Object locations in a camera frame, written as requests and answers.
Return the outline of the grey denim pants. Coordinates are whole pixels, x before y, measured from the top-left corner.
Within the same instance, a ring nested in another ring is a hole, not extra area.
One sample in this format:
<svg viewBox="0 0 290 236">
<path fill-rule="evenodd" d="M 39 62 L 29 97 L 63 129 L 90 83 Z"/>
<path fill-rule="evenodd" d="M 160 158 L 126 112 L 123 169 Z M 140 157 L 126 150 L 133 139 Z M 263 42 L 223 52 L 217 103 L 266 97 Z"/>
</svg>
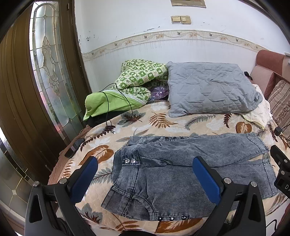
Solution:
<svg viewBox="0 0 290 236">
<path fill-rule="evenodd" d="M 130 219 L 175 221 L 208 217 L 214 209 L 192 170 L 200 156 L 223 178 L 257 183 L 273 197 L 269 149 L 254 133 L 192 137 L 133 136 L 113 160 L 112 187 L 102 208 Z"/>
</svg>

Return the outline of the black charger adapter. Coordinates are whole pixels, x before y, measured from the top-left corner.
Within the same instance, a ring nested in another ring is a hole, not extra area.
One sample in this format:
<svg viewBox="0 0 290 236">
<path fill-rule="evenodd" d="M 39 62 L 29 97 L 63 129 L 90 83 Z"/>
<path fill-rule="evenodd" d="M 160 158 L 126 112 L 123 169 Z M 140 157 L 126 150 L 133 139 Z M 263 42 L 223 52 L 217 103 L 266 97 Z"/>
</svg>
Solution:
<svg viewBox="0 0 290 236">
<path fill-rule="evenodd" d="M 279 136 L 279 135 L 281 135 L 281 133 L 282 133 L 282 128 L 279 127 L 279 126 L 277 126 L 277 127 L 274 129 L 274 134 L 275 134 L 276 136 Z"/>
</svg>

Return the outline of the black phone on bed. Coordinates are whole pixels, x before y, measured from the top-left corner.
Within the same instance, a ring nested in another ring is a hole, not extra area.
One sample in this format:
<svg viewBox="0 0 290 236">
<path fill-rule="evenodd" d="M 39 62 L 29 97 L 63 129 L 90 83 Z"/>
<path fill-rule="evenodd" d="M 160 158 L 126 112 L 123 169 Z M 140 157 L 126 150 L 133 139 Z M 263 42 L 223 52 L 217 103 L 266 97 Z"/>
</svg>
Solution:
<svg viewBox="0 0 290 236">
<path fill-rule="evenodd" d="M 72 158 L 83 142 L 84 138 L 76 139 L 76 141 L 72 143 L 72 146 L 69 147 L 68 151 L 64 153 L 64 156 L 67 158 Z"/>
</svg>

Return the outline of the white cream pillow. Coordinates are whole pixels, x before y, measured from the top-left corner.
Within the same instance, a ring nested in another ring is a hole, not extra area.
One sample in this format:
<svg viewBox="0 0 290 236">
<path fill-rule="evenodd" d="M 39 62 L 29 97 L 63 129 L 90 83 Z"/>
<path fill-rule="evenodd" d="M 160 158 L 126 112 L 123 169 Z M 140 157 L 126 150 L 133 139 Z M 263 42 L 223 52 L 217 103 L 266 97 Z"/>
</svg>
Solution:
<svg viewBox="0 0 290 236">
<path fill-rule="evenodd" d="M 253 87 L 262 96 L 262 102 L 259 103 L 256 109 L 247 113 L 241 113 L 241 115 L 246 121 L 252 122 L 260 129 L 264 130 L 269 122 L 273 120 L 273 115 L 270 111 L 270 103 L 265 99 L 258 85 L 253 84 Z"/>
</svg>

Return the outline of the striped beige cushion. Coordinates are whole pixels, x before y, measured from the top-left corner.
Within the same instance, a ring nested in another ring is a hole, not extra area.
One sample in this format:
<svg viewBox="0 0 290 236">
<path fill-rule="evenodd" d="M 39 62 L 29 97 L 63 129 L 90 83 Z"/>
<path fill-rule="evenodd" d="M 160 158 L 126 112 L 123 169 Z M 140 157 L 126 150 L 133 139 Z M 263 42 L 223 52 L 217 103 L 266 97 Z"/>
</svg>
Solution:
<svg viewBox="0 0 290 236">
<path fill-rule="evenodd" d="M 289 83 L 279 80 L 268 98 L 273 119 L 281 128 L 286 127 L 282 133 L 287 139 L 289 139 L 289 91 Z"/>
</svg>

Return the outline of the leaf print bed blanket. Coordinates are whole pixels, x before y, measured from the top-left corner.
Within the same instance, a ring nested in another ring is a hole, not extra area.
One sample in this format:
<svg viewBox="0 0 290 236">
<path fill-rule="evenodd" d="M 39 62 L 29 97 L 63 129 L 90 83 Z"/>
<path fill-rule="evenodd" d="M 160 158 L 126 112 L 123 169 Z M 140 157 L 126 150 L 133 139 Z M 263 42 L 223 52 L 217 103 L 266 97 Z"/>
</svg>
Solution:
<svg viewBox="0 0 290 236">
<path fill-rule="evenodd" d="M 100 124 L 72 158 L 55 166 L 50 184 L 69 178 L 90 156 L 97 159 L 97 172 L 76 204 L 92 229 L 196 232 L 215 208 L 193 173 L 196 156 L 234 183 L 256 182 L 266 215 L 285 202 L 274 186 L 279 167 L 270 148 L 289 155 L 289 146 L 275 136 L 274 121 L 259 126 L 237 114 L 172 118 L 169 111 L 168 102 L 152 103 Z"/>
</svg>

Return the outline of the pink red headboard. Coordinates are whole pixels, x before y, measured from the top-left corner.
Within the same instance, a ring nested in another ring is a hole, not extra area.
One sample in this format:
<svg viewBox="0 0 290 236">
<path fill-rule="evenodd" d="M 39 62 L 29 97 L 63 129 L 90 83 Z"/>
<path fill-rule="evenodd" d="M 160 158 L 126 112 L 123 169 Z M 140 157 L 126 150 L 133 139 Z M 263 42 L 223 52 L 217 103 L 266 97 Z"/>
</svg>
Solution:
<svg viewBox="0 0 290 236">
<path fill-rule="evenodd" d="M 289 56 L 280 53 L 260 50 L 256 64 L 250 73 L 251 83 L 260 87 L 267 100 L 280 80 L 289 83 Z"/>
</svg>

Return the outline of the grey quilted pillow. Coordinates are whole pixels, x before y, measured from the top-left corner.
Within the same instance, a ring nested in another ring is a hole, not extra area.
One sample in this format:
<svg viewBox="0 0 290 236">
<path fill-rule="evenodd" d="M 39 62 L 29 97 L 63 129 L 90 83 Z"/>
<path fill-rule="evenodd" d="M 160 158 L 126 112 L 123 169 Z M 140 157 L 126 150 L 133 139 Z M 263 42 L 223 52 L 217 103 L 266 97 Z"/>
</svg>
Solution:
<svg viewBox="0 0 290 236">
<path fill-rule="evenodd" d="M 170 117 L 246 113 L 262 95 L 237 64 L 168 62 Z"/>
</svg>

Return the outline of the brown wooden glass door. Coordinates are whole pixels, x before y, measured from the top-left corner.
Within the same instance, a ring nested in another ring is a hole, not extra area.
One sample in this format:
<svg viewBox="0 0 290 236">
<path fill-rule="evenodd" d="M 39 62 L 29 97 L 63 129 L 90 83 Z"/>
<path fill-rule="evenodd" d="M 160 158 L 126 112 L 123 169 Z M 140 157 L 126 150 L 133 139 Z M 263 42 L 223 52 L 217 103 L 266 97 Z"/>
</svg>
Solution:
<svg viewBox="0 0 290 236">
<path fill-rule="evenodd" d="M 74 1 L 1 1 L 1 130 L 34 180 L 47 183 L 61 151 L 85 127 L 90 86 Z"/>
</svg>

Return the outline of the purple plastic bag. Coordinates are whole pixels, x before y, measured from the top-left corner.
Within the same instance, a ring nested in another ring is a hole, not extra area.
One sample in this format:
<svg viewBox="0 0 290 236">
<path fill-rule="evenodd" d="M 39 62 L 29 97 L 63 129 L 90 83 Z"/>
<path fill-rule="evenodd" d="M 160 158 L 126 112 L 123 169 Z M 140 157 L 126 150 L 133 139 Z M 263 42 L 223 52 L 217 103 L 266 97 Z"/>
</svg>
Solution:
<svg viewBox="0 0 290 236">
<path fill-rule="evenodd" d="M 151 98 L 155 100 L 160 100 L 168 97 L 169 89 L 164 86 L 154 87 L 151 90 Z"/>
</svg>

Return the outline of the green patterned quilt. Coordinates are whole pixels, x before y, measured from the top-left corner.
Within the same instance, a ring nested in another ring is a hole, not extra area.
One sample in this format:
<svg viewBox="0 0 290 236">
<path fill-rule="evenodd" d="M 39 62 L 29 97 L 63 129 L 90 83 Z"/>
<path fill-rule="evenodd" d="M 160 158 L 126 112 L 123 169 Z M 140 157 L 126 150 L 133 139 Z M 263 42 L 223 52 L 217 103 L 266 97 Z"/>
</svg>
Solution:
<svg viewBox="0 0 290 236">
<path fill-rule="evenodd" d="M 140 108 L 150 99 L 150 88 L 163 86 L 167 80 L 168 68 L 165 64 L 143 59 L 126 60 L 114 83 L 86 97 L 83 120 L 107 112 Z"/>
</svg>

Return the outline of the beige wall switch plate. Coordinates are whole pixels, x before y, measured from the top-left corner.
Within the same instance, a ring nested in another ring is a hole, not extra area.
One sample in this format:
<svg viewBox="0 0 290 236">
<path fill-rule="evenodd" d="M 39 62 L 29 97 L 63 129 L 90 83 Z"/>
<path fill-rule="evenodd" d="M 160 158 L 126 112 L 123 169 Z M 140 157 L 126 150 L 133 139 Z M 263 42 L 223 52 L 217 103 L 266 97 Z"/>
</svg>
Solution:
<svg viewBox="0 0 290 236">
<path fill-rule="evenodd" d="M 190 16 L 171 16 L 171 23 L 172 24 L 190 25 L 191 18 L 190 18 Z"/>
</svg>

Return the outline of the framed wall picture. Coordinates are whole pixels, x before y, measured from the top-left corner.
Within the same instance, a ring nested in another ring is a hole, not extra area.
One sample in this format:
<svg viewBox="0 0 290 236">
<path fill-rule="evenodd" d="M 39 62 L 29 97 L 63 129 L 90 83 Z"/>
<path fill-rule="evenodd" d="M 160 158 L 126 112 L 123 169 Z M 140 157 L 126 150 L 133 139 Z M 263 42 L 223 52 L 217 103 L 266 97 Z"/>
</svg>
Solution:
<svg viewBox="0 0 290 236">
<path fill-rule="evenodd" d="M 171 5 L 206 8 L 206 3 L 204 0 L 171 0 Z"/>
</svg>

